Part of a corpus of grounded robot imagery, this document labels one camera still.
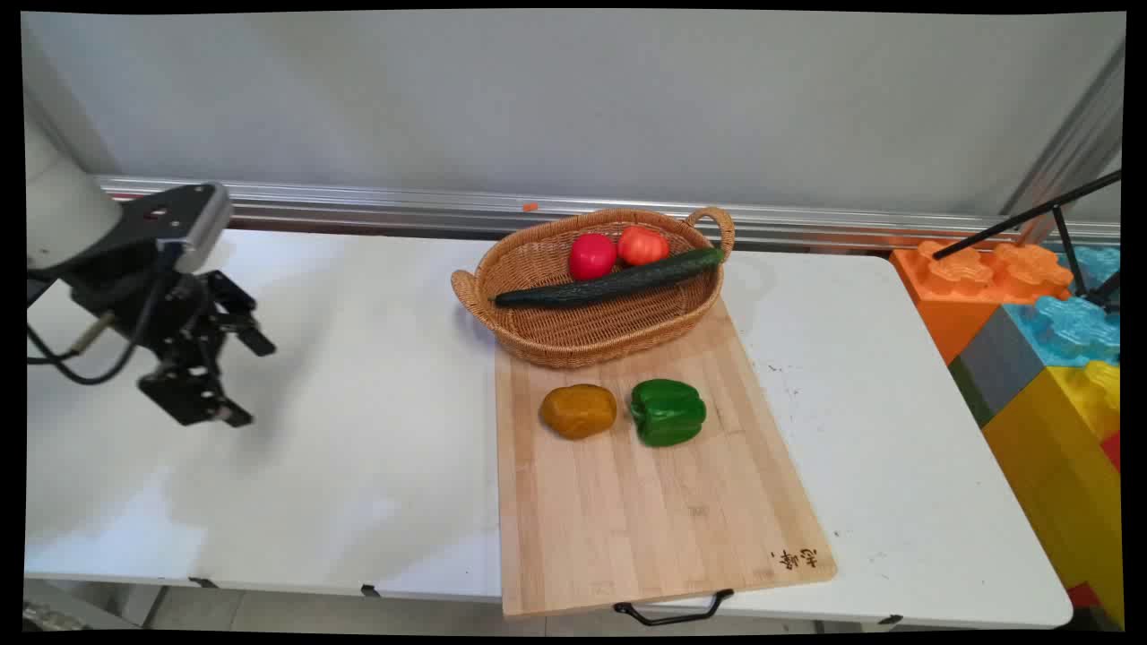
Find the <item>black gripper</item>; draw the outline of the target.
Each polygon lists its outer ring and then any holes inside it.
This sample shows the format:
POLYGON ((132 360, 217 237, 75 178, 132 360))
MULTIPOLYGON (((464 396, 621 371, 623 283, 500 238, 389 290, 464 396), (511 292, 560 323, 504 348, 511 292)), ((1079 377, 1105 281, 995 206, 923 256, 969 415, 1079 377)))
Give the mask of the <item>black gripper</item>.
POLYGON ((148 312, 136 345, 153 351, 159 363, 140 376, 139 391, 184 426, 253 423, 253 414, 225 393, 218 363, 225 340, 216 339, 216 328, 237 336, 258 357, 273 355, 276 347, 253 317, 257 302, 229 277, 221 271, 193 275, 136 269, 115 275, 75 269, 68 286, 75 303, 97 318, 68 348, 70 353, 81 353, 108 328, 128 341, 148 312))

